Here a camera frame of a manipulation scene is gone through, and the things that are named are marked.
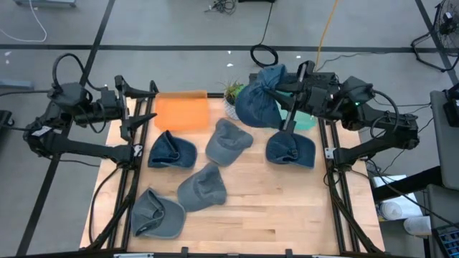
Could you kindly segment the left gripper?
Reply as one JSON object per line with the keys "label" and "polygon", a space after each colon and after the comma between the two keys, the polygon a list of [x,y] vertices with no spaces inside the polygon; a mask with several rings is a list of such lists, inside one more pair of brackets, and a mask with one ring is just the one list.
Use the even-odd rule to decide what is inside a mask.
{"label": "left gripper", "polygon": [[115,76],[115,89],[104,87],[100,91],[100,99],[104,120],[121,120],[120,136],[124,140],[131,140],[131,132],[136,131],[145,122],[157,116],[150,113],[129,117],[126,97],[132,99],[155,97],[157,86],[152,84],[149,91],[138,90],[128,86],[122,75]]}

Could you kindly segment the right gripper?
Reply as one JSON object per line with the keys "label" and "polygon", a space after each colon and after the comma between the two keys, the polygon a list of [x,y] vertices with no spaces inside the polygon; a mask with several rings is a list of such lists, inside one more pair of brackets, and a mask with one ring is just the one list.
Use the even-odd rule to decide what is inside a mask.
{"label": "right gripper", "polygon": [[314,62],[303,62],[298,66],[296,77],[277,85],[276,90],[267,90],[267,94],[288,112],[281,130],[293,132],[297,112],[326,120],[339,119],[338,103],[333,98],[339,91],[338,77],[333,72],[314,72],[314,68]]}

